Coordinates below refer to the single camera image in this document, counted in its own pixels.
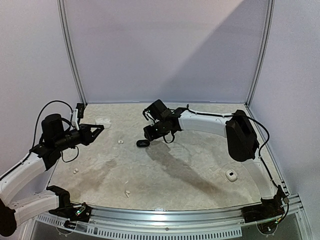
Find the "white oval charging case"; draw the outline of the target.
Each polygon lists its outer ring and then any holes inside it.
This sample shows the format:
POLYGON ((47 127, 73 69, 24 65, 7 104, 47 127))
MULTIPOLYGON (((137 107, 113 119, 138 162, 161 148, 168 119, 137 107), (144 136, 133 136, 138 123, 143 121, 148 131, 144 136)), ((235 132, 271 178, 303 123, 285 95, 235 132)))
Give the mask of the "white oval charging case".
POLYGON ((110 129, 112 126, 111 119, 107 116, 96 116, 94 120, 96 125, 103 125, 105 129, 110 129))

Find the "black oval charging case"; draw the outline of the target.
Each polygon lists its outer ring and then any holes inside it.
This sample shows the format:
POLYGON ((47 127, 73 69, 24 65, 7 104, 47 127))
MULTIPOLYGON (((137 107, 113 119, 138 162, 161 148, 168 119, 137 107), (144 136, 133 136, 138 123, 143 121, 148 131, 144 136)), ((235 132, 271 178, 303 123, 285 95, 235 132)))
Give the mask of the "black oval charging case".
POLYGON ((150 141, 147 139, 140 139, 136 142, 138 148, 147 148, 150 145, 150 141))

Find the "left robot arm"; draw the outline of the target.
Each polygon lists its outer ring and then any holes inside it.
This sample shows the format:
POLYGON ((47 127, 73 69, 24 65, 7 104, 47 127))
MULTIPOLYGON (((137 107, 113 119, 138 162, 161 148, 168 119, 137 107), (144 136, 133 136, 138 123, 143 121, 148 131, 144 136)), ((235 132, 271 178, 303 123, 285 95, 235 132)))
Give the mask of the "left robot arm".
POLYGON ((11 170, 0 177, 0 234, 13 235, 25 221, 44 212, 68 219, 70 222, 88 223, 92 208, 86 203, 76 205, 70 193, 58 186, 47 186, 40 193, 15 201, 14 197, 31 180, 50 170, 63 156, 63 151, 88 146, 105 129, 103 125, 76 124, 64 129, 66 121, 60 114, 50 114, 42 122, 42 135, 37 145, 11 170))

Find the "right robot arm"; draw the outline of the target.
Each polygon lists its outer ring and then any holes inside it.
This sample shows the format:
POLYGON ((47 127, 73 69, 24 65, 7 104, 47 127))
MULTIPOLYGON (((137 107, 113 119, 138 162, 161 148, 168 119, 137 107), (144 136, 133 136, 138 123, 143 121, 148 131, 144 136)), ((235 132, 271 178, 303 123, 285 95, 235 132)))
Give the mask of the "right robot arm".
POLYGON ((182 131, 196 131, 223 137, 226 139, 229 156, 246 168, 258 188, 261 201, 258 208, 260 216, 269 218, 278 210, 278 205, 286 196, 281 186, 273 180, 261 156, 263 146, 259 144, 257 134, 250 123, 252 118, 243 110, 219 114, 194 111, 188 106, 170 109, 158 99, 144 109, 142 114, 146 120, 151 121, 151 124, 143 129, 144 137, 149 142, 155 142, 154 146, 161 151, 161 155, 156 155, 153 150, 147 151, 153 160, 166 164, 171 172, 186 177, 197 187, 201 187, 203 183, 191 177, 190 170, 182 169, 182 162, 179 159, 163 150, 168 143, 165 138, 167 135, 174 138, 175 133, 182 131))

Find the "white case with black window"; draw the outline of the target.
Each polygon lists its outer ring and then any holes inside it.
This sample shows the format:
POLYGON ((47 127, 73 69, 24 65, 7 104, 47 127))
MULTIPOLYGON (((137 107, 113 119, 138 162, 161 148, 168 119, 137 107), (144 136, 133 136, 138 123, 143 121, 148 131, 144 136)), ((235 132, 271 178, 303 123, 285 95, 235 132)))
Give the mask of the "white case with black window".
POLYGON ((225 176, 230 182, 235 182, 238 179, 236 172, 232 169, 227 170, 225 176))

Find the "white stem earbud front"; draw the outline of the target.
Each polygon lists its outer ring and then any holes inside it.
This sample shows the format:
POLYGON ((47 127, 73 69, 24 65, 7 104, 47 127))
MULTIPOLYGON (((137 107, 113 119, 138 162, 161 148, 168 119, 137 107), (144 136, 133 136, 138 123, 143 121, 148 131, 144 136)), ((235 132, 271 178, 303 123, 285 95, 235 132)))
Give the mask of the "white stem earbud front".
POLYGON ((131 192, 130 192, 130 191, 128 191, 128 190, 126 190, 126 191, 125 191, 125 195, 126 195, 126 197, 127 197, 127 198, 129 198, 129 197, 130 197, 130 194, 131 194, 131 192))

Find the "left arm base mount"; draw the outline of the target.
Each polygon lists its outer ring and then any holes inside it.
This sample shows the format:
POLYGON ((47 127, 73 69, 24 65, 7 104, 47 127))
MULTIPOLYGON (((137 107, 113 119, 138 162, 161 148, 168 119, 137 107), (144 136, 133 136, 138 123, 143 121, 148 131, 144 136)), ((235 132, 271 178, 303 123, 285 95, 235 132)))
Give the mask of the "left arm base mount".
POLYGON ((69 219, 71 222, 84 222, 88 223, 91 218, 93 208, 85 202, 75 204, 70 203, 64 207, 58 207, 48 212, 52 215, 69 219))

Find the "right aluminium frame post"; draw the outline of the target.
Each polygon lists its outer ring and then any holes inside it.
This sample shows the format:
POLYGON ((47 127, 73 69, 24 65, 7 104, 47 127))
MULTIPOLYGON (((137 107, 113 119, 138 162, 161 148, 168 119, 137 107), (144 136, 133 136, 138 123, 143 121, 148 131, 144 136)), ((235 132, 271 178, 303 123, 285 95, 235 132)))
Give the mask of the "right aluminium frame post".
POLYGON ((270 31, 271 31, 274 7, 275 7, 275 1, 268 0, 265 18, 264 18, 264 24, 263 24, 261 43, 260 43, 259 52, 258 52, 257 64, 255 67, 253 80, 252 80, 252 83, 249 88, 249 92, 248 92, 248 95, 247 95, 247 98, 245 101, 245 105, 247 108, 249 108, 253 102, 253 98, 254 98, 254 95, 256 92, 259 77, 260 77, 260 74, 261 74, 261 71, 263 68, 263 62, 264 62, 264 58, 266 55, 268 40, 269 40, 269 36, 270 36, 270 31))

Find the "aluminium frame post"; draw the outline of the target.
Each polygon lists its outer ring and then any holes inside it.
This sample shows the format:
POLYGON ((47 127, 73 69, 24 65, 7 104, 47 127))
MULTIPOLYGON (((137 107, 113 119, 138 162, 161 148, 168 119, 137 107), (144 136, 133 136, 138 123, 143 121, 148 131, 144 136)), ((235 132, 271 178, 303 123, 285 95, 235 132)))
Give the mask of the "aluminium frame post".
POLYGON ((57 0, 57 8, 59 13, 60 25, 62 30, 62 36, 64 39, 66 54, 68 57, 70 70, 72 73, 72 77, 75 83, 75 87, 79 96, 79 99, 82 104, 85 106, 88 105, 87 98, 85 95, 84 87, 80 78, 80 74, 78 71, 78 66, 74 54, 71 34, 69 30, 69 24, 67 19, 67 11, 66 11, 66 1, 65 0, 57 0))
POLYGON ((257 64, 255 67, 253 80, 252 80, 252 83, 249 88, 249 92, 248 92, 248 95, 247 95, 247 98, 245 101, 245 105, 247 108, 249 108, 253 102, 253 98, 254 98, 254 95, 256 92, 259 77, 260 77, 260 74, 261 74, 261 71, 263 68, 263 62, 264 62, 264 58, 266 55, 268 40, 269 40, 269 36, 270 36, 270 31, 271 31, 274 7, 275 7, 275 1, 268 0, 265 18, 264 18, 264 24, 263 24, 261 43, 260 43, 259 52, 258 52, 257 64))

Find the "left aluminium frame post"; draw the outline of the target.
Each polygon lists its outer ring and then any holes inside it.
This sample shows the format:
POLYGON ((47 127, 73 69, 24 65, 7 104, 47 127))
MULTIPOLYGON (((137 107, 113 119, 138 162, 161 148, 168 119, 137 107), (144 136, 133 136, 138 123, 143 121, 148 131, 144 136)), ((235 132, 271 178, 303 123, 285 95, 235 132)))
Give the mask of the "left aluminium frame post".
POLYGON ((67 11, 66 11, 66 1, 65 0, 57 0, 57 8, 59 13, 60 25, 62 30, 62 36, 64 39, 66 54, 68 57, 70 70, 72 73, 72 77, 75 83, 75 87, 79 96, 79 99, 82 104, 85 106, 88 105, 87 98, 85 95, 84 87, 80 78, 80 74, 78 71, 78 66, 74 54, 71 34, 69 30, 69 24, 67 19, 67 11))

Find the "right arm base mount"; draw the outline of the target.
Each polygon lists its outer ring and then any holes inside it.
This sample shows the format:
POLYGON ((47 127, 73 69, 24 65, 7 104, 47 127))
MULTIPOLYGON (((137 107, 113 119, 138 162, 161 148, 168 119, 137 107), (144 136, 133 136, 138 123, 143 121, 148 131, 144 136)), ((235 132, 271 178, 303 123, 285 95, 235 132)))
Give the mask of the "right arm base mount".
POLYGON ((241 208, 241 215, 245 223, 252 223, 275 218, 285 213, 282 200, 261 199, 260 204, 245 206, 241 208))

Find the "aluminium front rail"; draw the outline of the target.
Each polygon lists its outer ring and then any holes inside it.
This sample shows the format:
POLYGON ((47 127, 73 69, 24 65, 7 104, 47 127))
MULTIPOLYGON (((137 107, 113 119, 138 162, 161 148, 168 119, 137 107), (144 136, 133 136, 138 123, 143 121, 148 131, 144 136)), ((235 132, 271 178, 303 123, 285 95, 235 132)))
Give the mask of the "aluminium front rail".
POLYGON ((299 196, 275 228, 248 222, 242 206, 207 210, 129 210, 94 206, 88 223, 43 213, 28 227, 29 240, 310 240, 299 196))

